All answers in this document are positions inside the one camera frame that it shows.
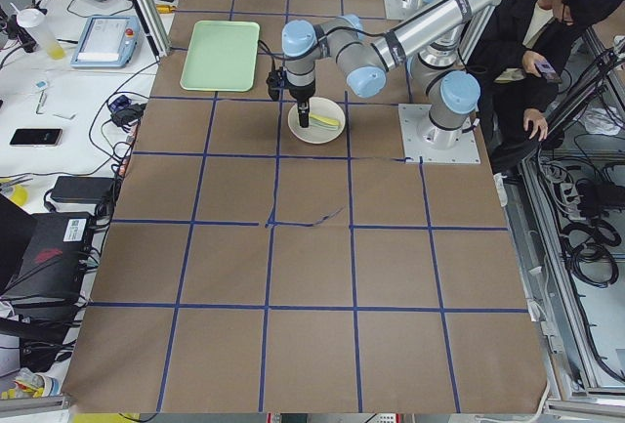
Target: plastic cup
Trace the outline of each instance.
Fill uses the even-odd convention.
[[[59,60],[65,56],[65,50],[55,38],[46,23],[46,16],[39,10],[28,8],[18,13],[18,24],[35,39],[51,59]]]

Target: smartphone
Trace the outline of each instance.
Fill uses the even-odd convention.
[[[562,79],[558,76],[554,68],[551,66],[549,62],[546,60],[538,61],[534,63],[536,65],[536,69],[541,74],[543,78],[547,80],[548,83],[562,83]]]
[[[13,147],[52,147],[59,142],[60,128],[19,128],[9,145]]]

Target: glasses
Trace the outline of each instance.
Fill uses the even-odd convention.
[[[565,13],[566,13],[566,5],[564,3],[562,3],[562,17],[561,17],[560,21],[561,21],[562,24],[572,25],[573,24],[573,20],[566,19],[564,17]]]

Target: green tray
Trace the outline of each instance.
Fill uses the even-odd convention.
[[[255,22],[196,22],[180,85],[189,91],[248,91],[259,31]]]

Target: white desk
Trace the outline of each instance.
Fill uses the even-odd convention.
[[[87,21],[70,13],[66,8],[72,0],[44,0],[42,8],[48,10],[47,21],[57,38],[78,40]],[[9,4],[2,5],[10,14]],[[128,0],[75,0],[71,11],[88,17],[91,15],[110,15],[131,7]],[[134,15],[133,9],[120,15]],[[173,14],[161,15],[167,31],[171,27]],[[89,129],[94,142],[101,148],[110,150],[110,145],[124,141],[127,135],[113,124],[107,124],[101,132],[101,126],[110,119],[106,107],[98,114],[99,109],[122,83],[133,77],[120,91],[139,93],[149,96],[149,92],[157,71],[155,57],[142,35],[137,50],[130,62],[123,68],[72,68],[69,65],[75,45],[62,42],[66,55],[61,60],[50,59],[42,50],[32,54],[24,51],[13,53],[0,70],[0,99],[4,101],[0,107],[0,177],[9,177],[22,173],[52,174],[33,176],[33,180],[24,186],[28,190],[28,201],[23,209],[29,213],[45,212],[43,194],[50,189],[57,173],[72,175],[91,174],[96,168],[102,167],[94,176],[110,177],[110,165],[103,163],[107,156],[95,148],[89,141]],[[11,51],[0,52],[0,61]],[[46,99],[38,110],[40,98],[35,83],[45,80],[49,83],[45,90]],[[136,102],[145,100],[129,96]],[[9,145],[15,130],[21,127],[61,128],[62,137],[55,147],[16,148]],[[125,147],[120,147],[118,154],[123,154]],[[64,205],[66,211],[72,209]],[[73,205],[76,211],[85,211],[89,205]],[[102,243],[103,235],[98,234],[94,245]],[[86,275],[82,293],[89,296],[94,279],[93,274]],[[73,340],[77,329],[70,329],[66,341]],[[47,372],[48,375],[64,379],[69,360],[55,364]]]

